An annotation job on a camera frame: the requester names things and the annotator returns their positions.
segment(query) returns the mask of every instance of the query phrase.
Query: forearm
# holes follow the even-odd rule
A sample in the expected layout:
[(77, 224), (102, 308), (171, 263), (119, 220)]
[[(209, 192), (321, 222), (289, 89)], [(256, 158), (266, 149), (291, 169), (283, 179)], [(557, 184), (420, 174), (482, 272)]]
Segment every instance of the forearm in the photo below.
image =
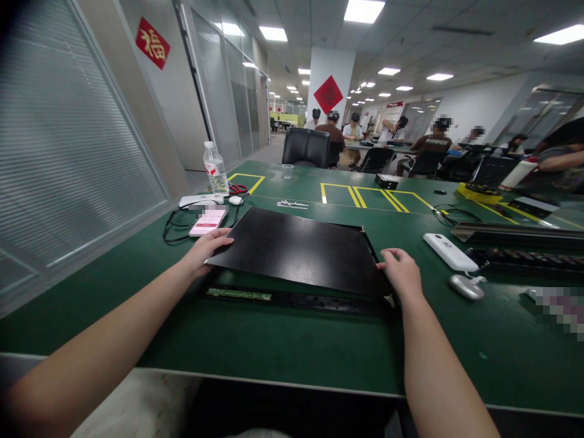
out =
[(69, 436), (136, 365), (195, 280), (185, 263), (67, 342), (7, 393), (27, 436)]
[(498, 437), (427, 301), (402, 307), (406, 395), (420, 437)]
[(540, 163), (541, 172), (559, 172), (584, 165), (584, 151), (551, 157)]

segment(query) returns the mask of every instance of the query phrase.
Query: yellow tape marking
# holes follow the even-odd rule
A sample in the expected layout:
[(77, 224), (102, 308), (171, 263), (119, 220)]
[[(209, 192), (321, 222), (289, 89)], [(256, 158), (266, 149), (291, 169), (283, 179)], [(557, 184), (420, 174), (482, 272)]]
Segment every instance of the yellow tape marking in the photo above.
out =
[(355, 203), (355, 207), (361, 208), (361, 205), (359, 204), (359, 201), (357, 200), (355, 193), (353, 192), (353, 189), (351, 189), (351, 186), (344, 186), (342, 184), (329, 184), (327, 182), (321, 182), (321, 193), (322, 193), (322, 203), (323, 204), (327, 203), (327, 195), (326, 195), (324, 186), (345, 187), (346, 189), (349, 190), (349, 194), (351, 195), (351, 198), (353, 198), (353, 202)]
[(508, 218), (508, 217), (506, 217), (506, 216), (503, 216), (503, 215), (502, 215), (501, 213), (499, 213), (497, 210), (493, 210), (491, 207), (487, 207), (485, 204), (481, 204), (480, 202), (477, 202), (477, 201), (474, 201), (474, 202), (475, 202), (476, 204), (479, 204), (481, 207), (483, 207), (483, 208), (486, 208), (486, 209), (487, 209), (487, 210), (489, 210), (490, 212), (493, 212), (493, 213), (495, 213), (496, 215), (499, 215), (499, 216), (501, 216), (502, 218), (505, 218), (505, 219), (507, 219), (509, 222), (511, 222), (511, 223), (514, 223), (515, 225), (519, 225), (519, 222), (517, 222), (517, 221), (515, 221), (515, 220), (513, 220), (513, 219), (511, 219), (511, 218)]
[(567, 224), (570, 224), (570, 225), (572, 225), (572, 226), (575, 226), (576, 228), (584, 229), (584, 227), (583, 227), (582, 225), (578, 225), (577, 223), (570, 222), (570, 221), (569, 221), (569, 220), (567, 220), (567, 219), (560, 218), (560, 217), (557, 217), (557, 216), (555, 216), (555, 217), (554, 217), (554, 219), (561, 220), (562, 222), (565, 222), (565, 223), (567, 223)]
[(390, 204), (393, 205), (394, 209), (396, 211), (401, 212), (402, 210), (397, 206), (397, 204), (394, 203), (394, 200), (392, 198), (390, 198), (387, 193), (382, 190), (382, 189), (373, 189), (371, 187), (355, 187), (353, 186), (353, 188), (355, 189), (355, 193), (357, 194), (357, 197), (359, 198), (359, 200), (361, 201), (361, 205), (363, 205), (364, 208), (367, 208), (367, 206), (365, 205), (365, 202), (363, 202), (363, 198), (361, 197), (361, 194), (359, 193), (359, 190), (376, 190), (377, 192), (381, 192), (381, 194), (383, 196), (385, 196), (385, 198), (389, 201)]
[(254, 186), (249, 190), (250, 195), (254, 192), (255, 189), (257, 189), (257, 186), (259, 186), (262, 183), (262, 181), (266, 178), (265, 176), (262, 176), (262, 175), (248, 175), (247, 173), (234, 173), (233, 175), (231, 175), (228, 178), (228, 181), (231, 181), (232, 179), (234, 179), (238, 175), (239, 176), (252, 176), (254, 178), (259, 178), (257, 180), (257, 183), (255, 183)]
[(405, 211), (406, 213), (409, 213), (409, 210), (408, 210), (407, 208), (405, 208), (405, 207), (403, 206), (403, 204), (402, 204), (401, 202), (399, 202), (399, 200), (398, 200), (398, 199), (397, 199), (395, 196), (393, 196), (393, 194), (392, 194), (392, 193), (391, 193), (389, 190), (385, 190), (385, 192), (387, 192), (387, 194), (388, 194), (389, 196), (391, 196), (391, 198), (392, 198), (392, 199), (395, 201), (395, 203), (396, 203), (396, 204), (398, 204), (398, 205), (400, 206), (400, 208), (401, 208), (403, 211)]
[(407, 193), (408, 195), (414, 195), (416, 198), (418, 198), (420, 201), (422, 201), (424, 204), (426, 204), (430, 210), (433, 210), (434, 209), (430, 204), (428, 204), (421, 197), (419, 197), (417, 193), (414, 193), (414, 192), (402, 192), (401, 190), (388, 190), (388, 192)]

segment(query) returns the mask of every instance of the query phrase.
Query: white mouse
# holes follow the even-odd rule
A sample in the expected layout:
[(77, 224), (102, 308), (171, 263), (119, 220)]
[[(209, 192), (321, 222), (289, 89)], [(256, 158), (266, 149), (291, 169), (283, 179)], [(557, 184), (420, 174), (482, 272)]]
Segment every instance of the white mouse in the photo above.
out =
[(469, 300), (477, 301), (485, 296), (483, 290), (465, 276), (453, 275), (448, 282), (460, 295)]
[(243, 202), (243, 198), (240, 196), (232, 196), (229, 198), (229, 203), (233, 205), (239, 205)]

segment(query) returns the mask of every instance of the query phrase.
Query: red diamond decoration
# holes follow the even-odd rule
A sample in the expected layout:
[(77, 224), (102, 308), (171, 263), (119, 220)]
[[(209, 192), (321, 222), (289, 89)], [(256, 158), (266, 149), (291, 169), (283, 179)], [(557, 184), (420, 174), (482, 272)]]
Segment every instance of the red diamond decoration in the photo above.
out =
[(328, 114), (341, 101), (341, 90), (332, 75), (316, 90), (315, 98), (325, 114)]

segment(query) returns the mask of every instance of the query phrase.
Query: white bottle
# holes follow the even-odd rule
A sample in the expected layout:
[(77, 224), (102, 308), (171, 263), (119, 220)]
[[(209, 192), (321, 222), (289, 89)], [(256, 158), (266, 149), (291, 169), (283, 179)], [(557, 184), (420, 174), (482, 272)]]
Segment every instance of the white bottle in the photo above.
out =
[(205, 162), (205, 169), (207, 169), (213, 193), (229, 196), (229, 182), (227, 181), (225, 165), (223, 164), (223, 158), (219, 155), (219, 151), (215, 148), (215, 143), (205, 142), (203, 161)]

